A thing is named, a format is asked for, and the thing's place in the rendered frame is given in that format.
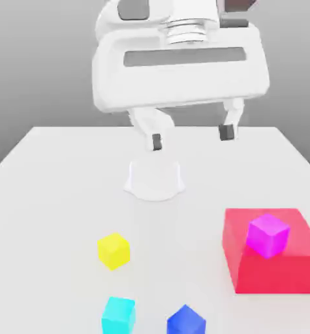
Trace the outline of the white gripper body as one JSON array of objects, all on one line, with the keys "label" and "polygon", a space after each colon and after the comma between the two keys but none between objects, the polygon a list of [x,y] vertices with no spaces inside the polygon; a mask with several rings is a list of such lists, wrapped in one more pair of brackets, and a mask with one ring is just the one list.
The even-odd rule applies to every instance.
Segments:
[{"label": "white gripper body", "polygon": [[214,31],[210,43],[163,44],[157,29],[112,31],[92,61],[94,105],[104,113],[253,99],[270,86],[260,32]]}]

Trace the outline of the small magenta cube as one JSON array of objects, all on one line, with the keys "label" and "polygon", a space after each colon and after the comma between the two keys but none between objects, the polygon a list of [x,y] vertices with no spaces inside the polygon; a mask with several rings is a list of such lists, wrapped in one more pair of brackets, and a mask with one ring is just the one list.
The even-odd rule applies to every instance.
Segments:
[{"label": "small magenta cube", "polygon": [[263,214],[248,224],[245,244],[265,259],[284,251],[290,234],[290,226],[270,214]]}]

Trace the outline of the small yellow cube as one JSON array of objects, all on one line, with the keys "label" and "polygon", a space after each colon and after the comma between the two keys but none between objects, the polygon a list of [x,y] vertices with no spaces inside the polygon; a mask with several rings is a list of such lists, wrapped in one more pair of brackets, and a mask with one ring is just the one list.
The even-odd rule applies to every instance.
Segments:
[{"label": "small yellow cube", "polygon": [[111,271],[125,265],[131,257],[129,242],[119,233],[97,241],[99,260]]}]

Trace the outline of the small cyan cube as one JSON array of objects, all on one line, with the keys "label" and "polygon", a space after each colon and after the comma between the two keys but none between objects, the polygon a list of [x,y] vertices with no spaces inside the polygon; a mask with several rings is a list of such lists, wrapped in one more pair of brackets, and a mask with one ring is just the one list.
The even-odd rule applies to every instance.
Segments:
[{"label": "small cyan cube", "polygon": [[132,334],[135,321],[135,300],[110,297],[101,318],[102,334]]}]

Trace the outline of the small blue cube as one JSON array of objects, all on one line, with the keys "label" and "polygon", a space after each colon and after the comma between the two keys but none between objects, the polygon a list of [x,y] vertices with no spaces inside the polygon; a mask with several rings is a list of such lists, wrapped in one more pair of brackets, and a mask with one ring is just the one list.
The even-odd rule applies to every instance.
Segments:
[{"label": "small blue cube", "polygon": [[166,334],[206,334],[206,320],[184,305],[167,320]]}]

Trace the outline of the large red box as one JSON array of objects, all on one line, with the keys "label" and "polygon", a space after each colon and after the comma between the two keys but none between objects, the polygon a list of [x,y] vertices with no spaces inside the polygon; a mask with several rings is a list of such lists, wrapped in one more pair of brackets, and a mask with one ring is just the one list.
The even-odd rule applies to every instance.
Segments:
[{"label": "large red box", "polygon": [[[271,214],[290,226],[281,254],[265,259],[245,244],[250,221]],[[310,294],[310,226],[295,208],[228,208],[222,245],[235,293]]]}]

